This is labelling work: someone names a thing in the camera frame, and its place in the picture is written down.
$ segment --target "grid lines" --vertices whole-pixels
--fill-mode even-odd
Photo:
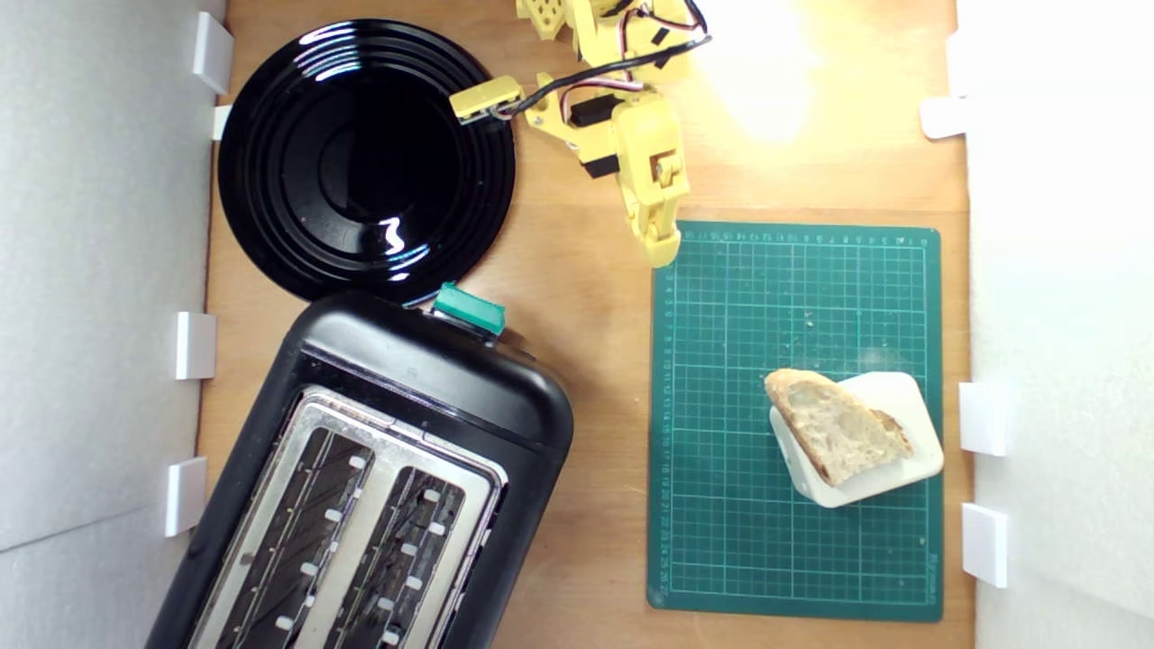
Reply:
[[[941,431],[938,237],[923,229],[682,222],[654,276],[650,600],[941,618],[941,477],[839,509],[796,493],[763,380],[912,374]]]

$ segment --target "black toaster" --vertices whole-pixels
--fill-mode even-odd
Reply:
[[[572,437],[502,318],[451,285],[307,307],[147,647],[487,647]]]

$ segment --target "wooden table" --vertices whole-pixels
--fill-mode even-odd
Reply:
[[[969,372],[967,196],[958,141],[921,135],[917,104],[945,91],[951,0],[699,2],[714,43],[667,94],[682,117],[692,194],[681,216],[924,225],[942,232],[946,405],[945,618],[937,625],[654,611],[645,603],[650,273],[612,179],[590,180],[565,147],[517,127],[512,210],[463,282],[507,305],[510,326],[564,376],[572,450],[495,647],[971,648],[974,585],[961,570],[957,383]],[[351,17],[434,29],[495,74],[579,69],[511,0],[231,0],[233,91],[282,44]],[[231,100],[224,97],[223,103]],[[200,453],[213,482],[302,303],[240,252],[213,199],[208,311],[217,378],[204,386]]]

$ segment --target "slice of bread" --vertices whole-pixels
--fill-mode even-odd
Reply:
[[[914,454],[893,417],[817,372],[778,370],[765,378],[765,391],[830,486]]]

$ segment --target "white plate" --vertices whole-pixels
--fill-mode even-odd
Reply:
[[[870,372],[839,385],[870,408],[889,413],[901,424],[914,447],[914,455],[868,469],[831,487],[817,475],[817,469],[789,432],[778,409],[771,408],[770,425],[789,467],[789,477],[802,495],[822,507],[841,507],[942,472],[942,443],[913,376],[900,372]]]

